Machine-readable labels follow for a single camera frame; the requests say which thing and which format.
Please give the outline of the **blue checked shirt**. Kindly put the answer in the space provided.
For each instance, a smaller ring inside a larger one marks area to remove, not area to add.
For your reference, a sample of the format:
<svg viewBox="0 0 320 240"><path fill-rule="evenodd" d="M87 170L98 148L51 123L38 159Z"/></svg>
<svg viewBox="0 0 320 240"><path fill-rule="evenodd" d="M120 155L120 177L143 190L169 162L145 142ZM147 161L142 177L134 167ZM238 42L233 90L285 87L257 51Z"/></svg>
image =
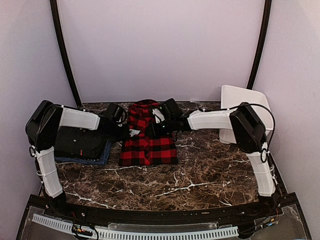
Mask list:
<svg viewBox="0 0 320 240"><path fill-rule="evenodd" d="M100 154L97 159L84 159L79 157L66 157L66 156L54 156L56 162L62 163L77 163L82 165L91 165L91 166L104 166L108 163L110 152L111 152L112 142L107 141L103 152Z"/></svg>

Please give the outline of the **red black plaid shirt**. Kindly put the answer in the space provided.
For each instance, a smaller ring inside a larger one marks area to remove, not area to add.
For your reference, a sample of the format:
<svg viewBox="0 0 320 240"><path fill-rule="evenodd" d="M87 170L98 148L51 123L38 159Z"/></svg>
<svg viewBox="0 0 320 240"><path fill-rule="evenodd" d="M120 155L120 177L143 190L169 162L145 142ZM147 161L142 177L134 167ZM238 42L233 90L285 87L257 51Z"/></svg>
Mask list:
<svg viewBox="0 0 320 240"><path fill-rule="evenodd" d="M129 135L122 142L118 165L153 166L178 164L177 148L173 138L168 135L153 137L147 135L147 128L155 123L151 110L159 107L152 99L137 101L128 107L126 124Z"/></svg>

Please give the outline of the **black pinstripe shirt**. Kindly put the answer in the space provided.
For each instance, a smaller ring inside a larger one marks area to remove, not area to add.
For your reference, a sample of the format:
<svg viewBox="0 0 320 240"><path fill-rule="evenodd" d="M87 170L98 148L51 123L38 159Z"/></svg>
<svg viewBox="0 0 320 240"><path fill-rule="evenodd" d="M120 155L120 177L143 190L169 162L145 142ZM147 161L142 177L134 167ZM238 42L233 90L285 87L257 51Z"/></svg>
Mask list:
<svg viewBox="0 0 320 240"><path fill-rule="evenodd" d="M61 127L54 144L56 160L98 160L105 150L109 136L101 130Z"/></svg>

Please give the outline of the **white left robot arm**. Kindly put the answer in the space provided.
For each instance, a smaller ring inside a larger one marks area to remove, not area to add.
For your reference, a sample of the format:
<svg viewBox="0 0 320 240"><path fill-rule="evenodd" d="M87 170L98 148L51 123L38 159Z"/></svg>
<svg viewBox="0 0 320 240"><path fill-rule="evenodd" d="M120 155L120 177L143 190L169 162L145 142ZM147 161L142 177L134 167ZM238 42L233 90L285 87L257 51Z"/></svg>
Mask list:
<svg viewBox="0 0 320 240"><path fill-rule="evenodd" d="M115 103L96 114L42 101L27 122L25 132L46 196L65 196L56 162L106 165L112 143L129 133L124 123L127 116L126 110Z"/></svg>

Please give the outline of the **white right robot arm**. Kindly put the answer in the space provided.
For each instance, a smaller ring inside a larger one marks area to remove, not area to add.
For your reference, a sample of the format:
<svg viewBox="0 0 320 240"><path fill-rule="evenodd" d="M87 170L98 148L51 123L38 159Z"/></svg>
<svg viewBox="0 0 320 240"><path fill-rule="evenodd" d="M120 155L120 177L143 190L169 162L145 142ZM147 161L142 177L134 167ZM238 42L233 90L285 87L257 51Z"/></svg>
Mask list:
<svg viewBox="0 0 320 240"><path fill-rule="evenodd" d="M255 112L258 104L242 102L222 109L192 109L183 112L170 98L159 106L148 109L151 122L145 134L159 138L173 132L190 132L202 129L231 130L236 145L248 157L261 197L271 197L277 188L274 166L270 163L266 126Z"/></svg>

